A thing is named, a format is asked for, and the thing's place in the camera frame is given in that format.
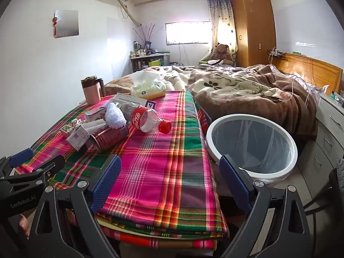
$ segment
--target drawer handle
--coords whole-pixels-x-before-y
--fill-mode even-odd
[[[332,115],[330,115],[330,118],[334,121],[334,123],[337,124],[338,127],[342,128],[342,125],[339,122],[335,121],[335,119],[332,117]]]
[[[331,149],[332,149],[332,144],[327,140],[327,138],[324,137],[324,140],[330,145]]]
[[[318,162],[319,166],[321,167],[321,163],[318,161],[318,159],[316,158],[316,156],[314,156],[314,159],[315,159],[315,161]]]

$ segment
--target teddy bear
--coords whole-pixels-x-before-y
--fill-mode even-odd
[[[211,60],[223,60],[225,65],[233,65],[232,56],[228,53],[228,45],[218,44],[214,55],[211,57]]]

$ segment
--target wardrobe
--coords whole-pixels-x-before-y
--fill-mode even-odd
[[[238,52],[236,66],[268,64],[267,50],[276,47],[271,0],[232,0]]]

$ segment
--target window frame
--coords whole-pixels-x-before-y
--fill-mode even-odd
[[[174,24],[174,23],[192,23],[192,22],[194,22],[194,23],[198,23],[198,22],[208,22],[208,23],[210,23],[210,21],[209,20],[207,20],[207,21],[177,21],[177,22],[168,22],[168,23],[165,23],[165,36],[166,36],[166,45],[168,45],[168,46],[175,46],[175,45],[207,45],[207,44],[209,44],[209,43],[178,43],[178,44],[169,44],[168,43],[168,41],[167,41],[167,31],[166,31],[166,29],[167,29],[167,25],[168,24]]]

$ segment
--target trash can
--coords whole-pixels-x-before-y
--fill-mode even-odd
[[[207,150],[219,164],[228,154],[253,180],[265,184],[286,178],[298,157],[295,141],[278,124],[255,115],[232,114],[215,120],[206,136]]]

